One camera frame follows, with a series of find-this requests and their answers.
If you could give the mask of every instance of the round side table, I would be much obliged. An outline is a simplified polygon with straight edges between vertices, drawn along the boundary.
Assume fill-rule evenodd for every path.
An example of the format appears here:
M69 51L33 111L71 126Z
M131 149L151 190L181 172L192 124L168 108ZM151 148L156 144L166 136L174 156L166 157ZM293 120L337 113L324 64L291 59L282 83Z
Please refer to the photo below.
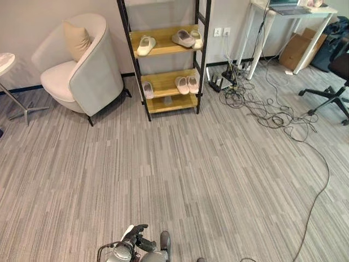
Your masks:
M16 62L16 56L13 53L0 53L0 76L8 72ZM9 119L12 120L14 118L23 116L25 117L27 126L29 125L28 121L28 114L35 111L45 110L49 107L46 106L44 108L26 108L24 105L22 105L1 83L0 83L0 89L4 91L5 94L7 94L22 110L23 112L16 114L15 116L10 117Z

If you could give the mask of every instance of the white table top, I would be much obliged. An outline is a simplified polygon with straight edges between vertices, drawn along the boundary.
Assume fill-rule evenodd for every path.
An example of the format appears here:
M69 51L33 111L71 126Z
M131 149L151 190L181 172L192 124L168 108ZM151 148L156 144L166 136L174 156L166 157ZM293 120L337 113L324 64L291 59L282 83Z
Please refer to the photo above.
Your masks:
M14 66L15 60L16 56L13 53L0 53L0 76Z
M251 0L251 4L253 4L255 7L258 7L259 9L262 9L263 11L266 8L266 5L268 3L268 0ZM338 11L336 9L333 9L331 7L306 7L309 9L309 12L311 14L302 14L302 15L280 15L284 18L290 19L290 18L315 18L315 17L326 17L328 14L336 14ZM267 7L267 11L269 11L272 15L278 15L279 13L269 9Z

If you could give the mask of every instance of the shoe rack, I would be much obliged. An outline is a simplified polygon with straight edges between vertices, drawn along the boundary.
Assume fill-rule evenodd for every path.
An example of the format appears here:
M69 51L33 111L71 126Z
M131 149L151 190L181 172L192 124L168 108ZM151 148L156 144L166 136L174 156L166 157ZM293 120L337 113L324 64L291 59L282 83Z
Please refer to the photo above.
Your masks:
M125 6L124 0L117 0L117 4L119 7L119 12L121 15L123 27L125 30L125 35L127 38L127 42L129 45L133 66L135 69L135 74L137 77L137 82L141 91L142 96L142 105L144 105L148 120L151 121L151 114L180 110L185 108L196 108L196 113L200 112L200 104L202 97L202 86L203 79L206 67L206 49L207 49L207 38L208 38L208 27L209 27L209 19L210 19L210 11L211 11L211 0L206 0L206 15L203 16L200 13L199 6L200 0L195 1L195 24L194 25L186 25L186 26L178 26L178 27L170 27L170 28L162 28L162 29L154 29L150 31L132 31L130 28L130 23L127 15L127 9ZM180 29L184 29L187 32L192 30L198 30L199 21L204 26L204 34L202 37L203 47L201 50L194 50L192 48L188 49L183 46L177 45L172 42L172 36L176 34ZM137 48L139 46L140 40L143 35L149 35L157 41L156 46L150 51L150 53L146 57L152 56L164 56L166 59L166 55L183 53L183 52L193 52L193 62L192 69L189 70L181 70L175 72L161 73L161 74L153 74L153 75L142 75L140 70L139 57L137 55ZM196 60L196 53L200 51L202 52L201 65L198 64ZM198 71L200 76L199 84L199 92L198 94L186 94L182 95L177 90L175 85L175 79L178 76L188 76L195 75L195 71ZM146 99L142 82L148 81L152 83L154 98ZM171 97L172 103L164 103L165 97Z

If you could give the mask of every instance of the white desk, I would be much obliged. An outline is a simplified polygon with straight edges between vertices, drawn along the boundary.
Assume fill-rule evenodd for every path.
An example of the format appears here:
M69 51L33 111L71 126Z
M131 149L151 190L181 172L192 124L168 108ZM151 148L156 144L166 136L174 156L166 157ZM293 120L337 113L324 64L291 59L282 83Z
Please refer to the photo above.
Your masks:
M7 73L15 65L15 62L16 62L16 56L13 53L0 53L0 76ZM0 90L4 91L4 93L7 94L23 110L23 112L20 112L19 114L10 117L9 118L10 120L24 115L27 126L28 126L29 125L29 121L28 121L28 114L29 113L34 112L34 111L48 109L48 107L26 108L1 83L0 83Z
M251 32L251 27L252 27L252 23L253 23L253 20L255 17L255 13L256 13L256 11L263 13L265 8L266 8L267 2L268 1L251 0L249 15L247 17L247 20L245 23L245 28L244 28L244 32L246 32L246 34L242 34L242 37L241 37L239 51L238 51L237 65L241 64L241 60L242 60L243 55L244 55L244 51L246 48L248 37L249 37L249 34ZM282 17L282 18L285 18L285 19L292 19L293 20L292 26L290 27L290 30L288 31L288 34L287 34L287 39L291 38L292 33L296 33L296 31L299 27L299 24L303 18L319 18L319 17L324 18L322 24L318 28L316 34L314 35L312 41L310 42L308 48L306 49L302 59L299 61L297 67L293 71L294 74L299 73L300 68L303 66L305 60L309 57L311 50L314 48L316 42L318 41L319 37L321 36L321 34L322 34L323 30L325 29L326 25L328 24L329 20L332 18L333 14L336 14L338 12L337 10L330 8L330 7L314 8L314 9L311 9L310 11L312 12L311 14L280 15L280 14L276 13L275 11L269 9L269 7L267 7L267 17L266 17L266 21L264 24L265 38L263 41L262 40L263 33L262 33L260 35L260 41L258 42L258 45L256 47L256 52L255 52L255 55L253 57L253 62L251 65L250 74L247 77L248 80L252 79L253 73L255 72L256 66L258 64L258 60L261 57L262 50L264 48L264 45L265 45L267 38L268 38L268 35L270 33L270 29L272 28L273 22L274 22L275 17L277 15Z

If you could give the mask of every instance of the cardboard box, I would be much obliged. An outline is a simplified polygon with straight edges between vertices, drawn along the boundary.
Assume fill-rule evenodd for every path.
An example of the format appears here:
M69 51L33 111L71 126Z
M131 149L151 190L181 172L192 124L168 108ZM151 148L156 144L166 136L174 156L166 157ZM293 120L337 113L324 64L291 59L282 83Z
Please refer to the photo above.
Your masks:
M304 33L302 35L299 34L293 34L295 35L291 41L287 44L285 47L282 55L279 58L280 64L283 66L295 70L297 67L300 59L302 59L306 49L308 48L312 38L316 32L314 30L311 30L309 28L306 28ZM317 43L315 44L314 48L310 52L310 56L305 61L304 65L301 67L301 69L307 67L310 62L314 59L316 53L320 49L321 45L325 41L327 35L322 34L320 38L318 39Z

